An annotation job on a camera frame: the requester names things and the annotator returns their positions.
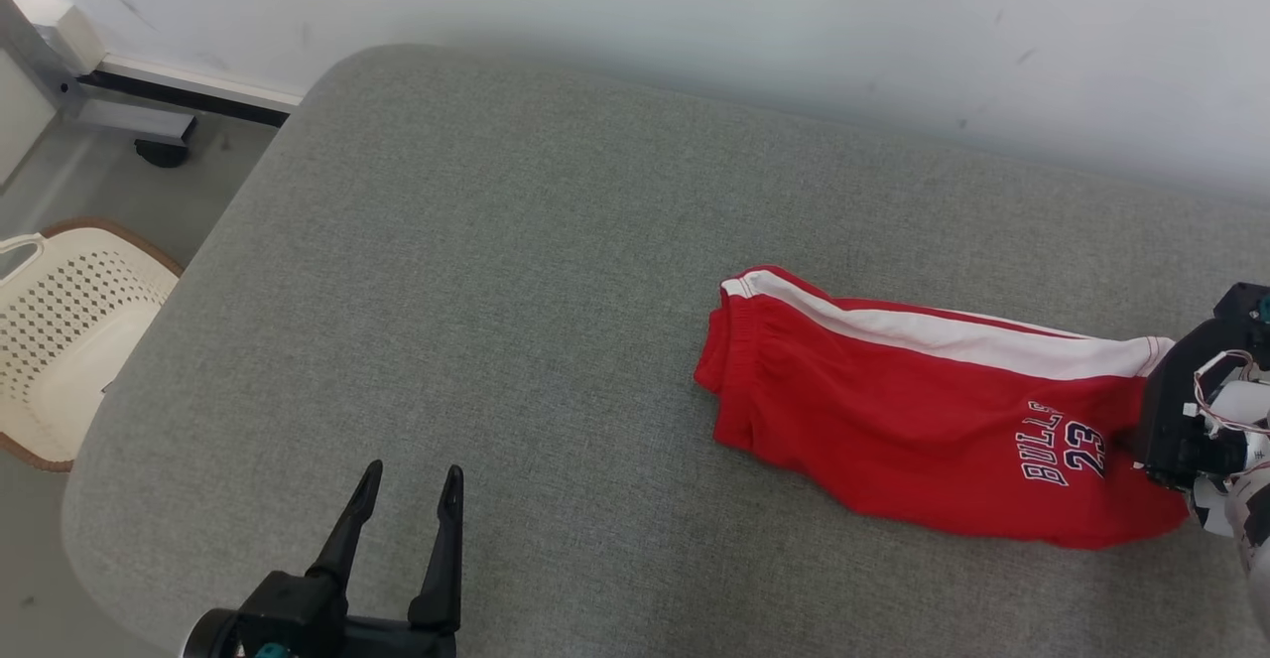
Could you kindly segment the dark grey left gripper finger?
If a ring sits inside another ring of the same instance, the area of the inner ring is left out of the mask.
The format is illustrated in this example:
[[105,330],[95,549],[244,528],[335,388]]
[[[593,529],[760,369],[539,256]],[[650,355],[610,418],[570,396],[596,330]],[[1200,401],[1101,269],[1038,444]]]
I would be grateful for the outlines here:
[[384,476],[384,462],[375,460],[364,469],[358,485],[326,536],[318,558],[309,567],[306,577],[333,581],[345,586],[352,575],[361,532],[375,513],[376,500]]
[[431,550],[425,581],[408,607],[413,629],[436,635],[453,635],[461,626],[464,471],[448,469],[437,506],[439,530]]

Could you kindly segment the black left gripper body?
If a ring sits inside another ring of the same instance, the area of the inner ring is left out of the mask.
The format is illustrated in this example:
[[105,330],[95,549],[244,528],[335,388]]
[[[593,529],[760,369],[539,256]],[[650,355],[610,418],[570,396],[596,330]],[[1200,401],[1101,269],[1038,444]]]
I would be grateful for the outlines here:
[[345,619],[335,631],[304,643],[298,657],[457,657],[457,633],[458,622]]

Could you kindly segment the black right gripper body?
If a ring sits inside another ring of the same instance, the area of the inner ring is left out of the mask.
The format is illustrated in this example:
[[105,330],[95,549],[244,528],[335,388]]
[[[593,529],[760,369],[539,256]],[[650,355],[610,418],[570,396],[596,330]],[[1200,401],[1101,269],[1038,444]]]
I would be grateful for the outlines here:
[[1226,478],[1251,465],[1251,432],[1204,414],[1240,370],[1267,368],[1267,325],[1251,318],[1210,319],[1176,340],[1148,373],[1134,460],[1166,489],[1193,490],[1203,475]]

